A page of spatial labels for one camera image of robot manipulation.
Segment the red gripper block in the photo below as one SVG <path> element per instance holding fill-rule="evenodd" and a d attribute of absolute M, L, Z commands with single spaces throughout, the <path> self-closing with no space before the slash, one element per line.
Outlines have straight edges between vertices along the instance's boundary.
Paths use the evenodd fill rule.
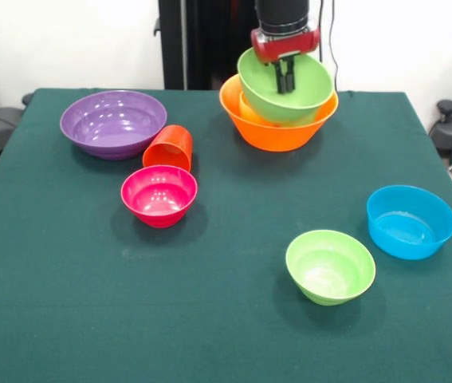
<path fill-rule="evenodd" d="M 320 43 L 318 29 L 306 29 L 294 35 L 269 36 L 260 28 L 250 33 L 251 43 L 257 59 L 262 64 L 271 64 L 276 75 L 277 92 L 279 94 L 291 93 L 295 90 L 294 56 L 313 52 Z M 285 57 L 286 73 L 282 72 L 279 60 Z"/>

